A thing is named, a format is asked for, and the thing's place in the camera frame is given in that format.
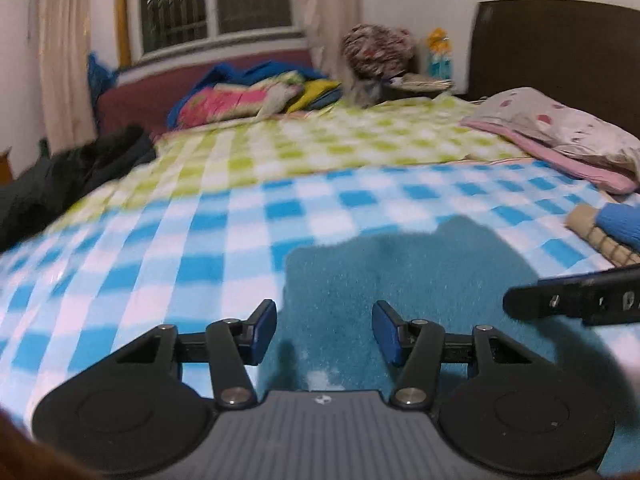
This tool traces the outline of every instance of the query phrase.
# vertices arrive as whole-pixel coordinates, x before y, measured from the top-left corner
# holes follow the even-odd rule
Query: green and white checkered fabric
[[[181,132],[158,144],[155,162],[97,189],[50,229],[92,221],[111,209],[303,174],[527,156],[499,136],[459,127],[473,107],[443,94],[433,101],[405,99],[367,110],[338,104],[303,119]]]

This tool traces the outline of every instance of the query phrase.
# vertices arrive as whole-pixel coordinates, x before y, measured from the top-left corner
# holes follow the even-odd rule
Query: beige knitted cloth
[[[564,224],[616,267],[640,264],[640,254],[618,243],[597,227],[597,213],[598,210],[588,204],[578,204],[567,215]]]

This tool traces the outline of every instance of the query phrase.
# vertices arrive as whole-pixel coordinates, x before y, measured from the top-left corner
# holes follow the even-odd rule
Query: curtain
[[[342,56],[342,38],[362,20],[362,0],[293,0],[315,67],[343,82],[347,90],[354,76]]]
[[[40,0],[42,107],[51,153],[96,137],[87,83],[89,0]]]

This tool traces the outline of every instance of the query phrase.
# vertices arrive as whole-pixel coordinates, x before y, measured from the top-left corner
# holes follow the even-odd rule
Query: checkered bed sheet
[[[369,168],[154,202],[35,238],[0,256],[0,404],[29,420],[49,390],[157,324],[199,332],[279,302],[298,246],[432,232],[466,215],[540,276],[605,269],[563,227],[578,202],[604,199],[541,162]],[[600,334],[637,375],[640,328]],[[206,366],[184,380],[210,395]]]
[[[473,105],[441,95],[367,110],[337,106],[304,119],[239,121],[182,132],[161,156],[81,200],[50,230],[93,221],[107,210],[158,199],[251,186],[290,176],[364,166],[405,166],[526,156],[499,136],[462,128]]]

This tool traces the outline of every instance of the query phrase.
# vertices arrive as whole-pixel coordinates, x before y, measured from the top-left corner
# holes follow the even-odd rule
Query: gray ribbed plate
[[[148,480],[497,478],[450,450],[427,415],[378,392],[271,392],[223,413],[191,456]]]

